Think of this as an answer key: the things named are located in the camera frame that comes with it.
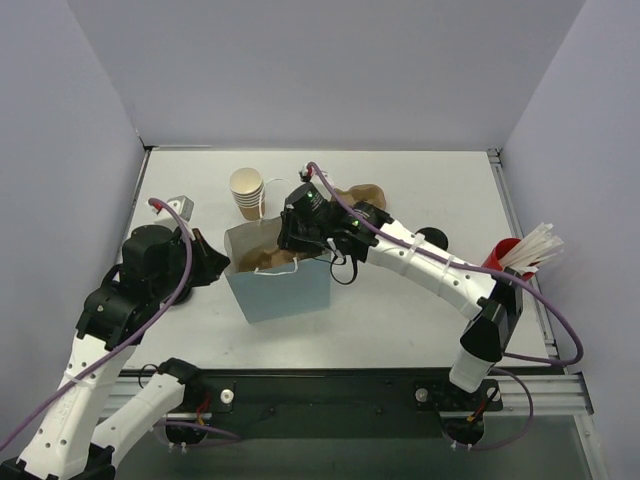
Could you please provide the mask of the light blue paper bag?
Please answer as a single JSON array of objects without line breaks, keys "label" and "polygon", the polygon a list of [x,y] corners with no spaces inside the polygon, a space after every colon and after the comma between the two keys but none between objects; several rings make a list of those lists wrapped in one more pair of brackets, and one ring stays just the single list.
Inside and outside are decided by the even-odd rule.
[{"label": "light blue paper bag", "polygon": [[278,246],[281,229],[279,217],[266,216],[246,220],[225,232],[224,247],[231,264],[225,271],[232,293],[249,323],[324,310],[330,306],[330,278],[325,261],[328,256],[298,261],[269,270],[246,273],[234,271],[233,261],[256,247]]}]

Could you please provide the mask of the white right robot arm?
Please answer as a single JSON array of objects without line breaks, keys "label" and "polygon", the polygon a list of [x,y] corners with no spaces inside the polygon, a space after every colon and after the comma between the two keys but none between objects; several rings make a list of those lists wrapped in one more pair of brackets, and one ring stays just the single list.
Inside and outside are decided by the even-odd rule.
[{"label": "white right robot arm", "polygon": [[312,181],[328,181],[313,162],[299,176],[300,186],[286,197],[280,213],[279,247],[300,254],[329,252],[353,266],[381,267],[450,304],[468,324],[443,384],[444,398],[457,408],[476,400],[520,319],[520,277],[466,264],[384,210],[366,201],[349,206],[332,188],[320,191]]}]

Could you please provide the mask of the brown pulp cup carrier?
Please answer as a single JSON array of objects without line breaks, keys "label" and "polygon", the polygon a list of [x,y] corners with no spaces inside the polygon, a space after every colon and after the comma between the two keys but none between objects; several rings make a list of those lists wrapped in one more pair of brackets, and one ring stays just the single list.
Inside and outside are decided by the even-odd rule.
[{"label": "brown pulp cup carrier", "polygon": [[232,266],[235,272],[246,273],[282,267],[293,264],[295,259],[301,261],[311,257],[310,253],[295,252],[277,246],[256,247],[240,254],[233,261]]}]

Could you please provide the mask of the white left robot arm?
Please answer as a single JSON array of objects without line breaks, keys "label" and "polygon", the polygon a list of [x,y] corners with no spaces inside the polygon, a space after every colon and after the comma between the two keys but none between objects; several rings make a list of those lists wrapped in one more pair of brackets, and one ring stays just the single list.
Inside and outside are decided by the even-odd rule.
[{"label": "white left robot arm", "polygon": [[2,463],[2,478],[112,479],[126,454],[166,414],[206,402],[202,371],[170,358],[131,400],[100,418],[146,331],[193,289],[217,281],[230,264],[189,227],[194,203],[187,196],[151,198],[148,204],[154,222],[132,231],[121,262],[85,299],[60,385],[36,409],[42,421],[32,440]]}]

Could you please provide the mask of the brown cup with black lid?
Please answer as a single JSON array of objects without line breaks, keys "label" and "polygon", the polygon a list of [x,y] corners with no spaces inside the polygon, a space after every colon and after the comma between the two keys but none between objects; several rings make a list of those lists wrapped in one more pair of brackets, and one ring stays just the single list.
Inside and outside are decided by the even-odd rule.
[{"label": "brown cup with black lid", "polygon": [[417,230],[416,233],[422,235],[428,243],[439,249],[444,251],[448,250],[449,239],[442,230],[435,227],[423,227]]}]

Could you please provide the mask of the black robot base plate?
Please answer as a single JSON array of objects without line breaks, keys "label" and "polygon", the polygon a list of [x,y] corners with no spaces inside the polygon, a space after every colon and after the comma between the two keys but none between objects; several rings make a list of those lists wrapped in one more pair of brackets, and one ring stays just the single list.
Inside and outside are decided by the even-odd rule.
[{"label": "black robot base plate", "polygon": [[497,381],[473,393],[443,368],[208,369],[169,414],[243,440],[426,439],[478,441],[483,417],[503,408]]}]

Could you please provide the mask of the stack of brown paper cups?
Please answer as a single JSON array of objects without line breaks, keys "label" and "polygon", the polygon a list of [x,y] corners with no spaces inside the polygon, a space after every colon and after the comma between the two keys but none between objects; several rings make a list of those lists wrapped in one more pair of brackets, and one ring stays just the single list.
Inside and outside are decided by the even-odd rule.
[{"label": "stack of brown paper cups", "polygon": [[260,172],[244,167],[234,171],[229,179],[232,197],[242,216],[249,221],[260,220],[265,210],[265,182]]}]

